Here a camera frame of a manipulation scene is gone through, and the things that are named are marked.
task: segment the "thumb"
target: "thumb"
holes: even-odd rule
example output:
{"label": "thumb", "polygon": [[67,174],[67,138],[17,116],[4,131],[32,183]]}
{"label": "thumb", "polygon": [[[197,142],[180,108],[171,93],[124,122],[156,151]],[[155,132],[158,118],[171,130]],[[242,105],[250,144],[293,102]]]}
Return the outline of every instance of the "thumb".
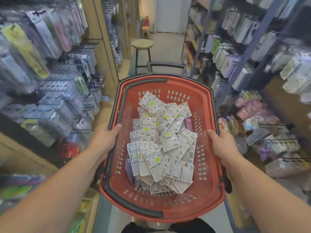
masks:
{"label": "thumb", "polygon": [[111,135],[116,137],[118,135],[119,131],[121,130],[121,128],[122,128],[122,124],[116,125],[113,129],[111,129],[111,131],[110,131]]}
{"label": "thumb", "polygon": [[215,133],[213,130],[210,130],[210,129],[209,129],[207,132],[208,132],[208,134],[210,135],[212,141],[215,141],[216,139],[219,138],[219,136],[217,135],[217,133]]}

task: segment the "wooden stool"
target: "wooden stool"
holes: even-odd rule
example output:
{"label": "wooden stool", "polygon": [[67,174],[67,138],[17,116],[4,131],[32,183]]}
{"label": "wooden stool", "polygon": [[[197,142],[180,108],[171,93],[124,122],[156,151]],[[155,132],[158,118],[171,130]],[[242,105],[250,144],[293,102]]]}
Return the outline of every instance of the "wooden stool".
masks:
{"label": "wooden stool", "polygon": [[150,29],[149,26],[142,26],[142,37],[145,37],[145,33],[147,34],[148,39],[150,39]]}
{"label": "wooden stool", "polygon": [[148,39],[136,39],[132,41],[132,46],[136,49],[136,62],[135,62],[135,75],[137,75],[137,68],[146,68],[147,66],[137,65],[138,63],[138,50],[148,50],[149,62],[151,62],[150,48],[153,42]]}

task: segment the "red fire extinguisher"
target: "red fire extinguisher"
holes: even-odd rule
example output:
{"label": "red fire extinguisher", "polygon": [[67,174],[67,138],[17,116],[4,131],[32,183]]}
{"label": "red fire extinguisher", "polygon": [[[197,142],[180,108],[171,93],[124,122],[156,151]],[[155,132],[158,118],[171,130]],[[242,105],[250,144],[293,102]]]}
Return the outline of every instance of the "red fire extinguisher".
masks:
{"label": "red fire extinguisher", "polygon": [[143,26],[148,26],[149,27],[149,19],[150,19],[149,15],[142,19]]}

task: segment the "red shopping basket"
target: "red shopping basket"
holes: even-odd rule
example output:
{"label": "red shopping basket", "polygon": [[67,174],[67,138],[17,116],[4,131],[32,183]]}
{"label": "red shopping basket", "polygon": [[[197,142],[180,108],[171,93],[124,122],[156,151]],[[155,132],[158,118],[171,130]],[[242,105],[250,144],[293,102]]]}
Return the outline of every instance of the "red shopping basket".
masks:
{"label": "red shopping basket", "polygon": [[[151,66],[183,68],[184,64],[149,63]],[[133,119],[139,118],[138,102],[149,91],[165,103],[188,101],[192,128],[198,134],[192,185],[183,193],[151,195],[133,184],[126,173],[127,144],[133,131]],[[109,129],[118,123],[122,129],[106,161],[100,191],[118,208],[148,221],[180,222],[201,216],[217,207],[225,197],[224,177],[218,157],[214,155],[208,129],[218,131],[212,90],[181,75],[149,73],[119,83]]]}

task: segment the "black basket handle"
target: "black basket handle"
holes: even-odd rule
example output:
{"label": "black basket handle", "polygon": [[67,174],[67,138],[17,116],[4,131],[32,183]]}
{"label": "black basket handle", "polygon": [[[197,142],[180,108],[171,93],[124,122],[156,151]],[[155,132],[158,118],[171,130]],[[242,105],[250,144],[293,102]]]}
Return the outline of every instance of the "black basket handle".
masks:
{"label": "black basket handle", "polygon": [[179,69],[182,69],[181,75],[185,75],[185,73],[187,72],[187,66],[185,64],[177,63],[177,62],[166,62],[166,61],[148,62],[147,64],[148,72],[152,72],[153,66],[179,68]]}

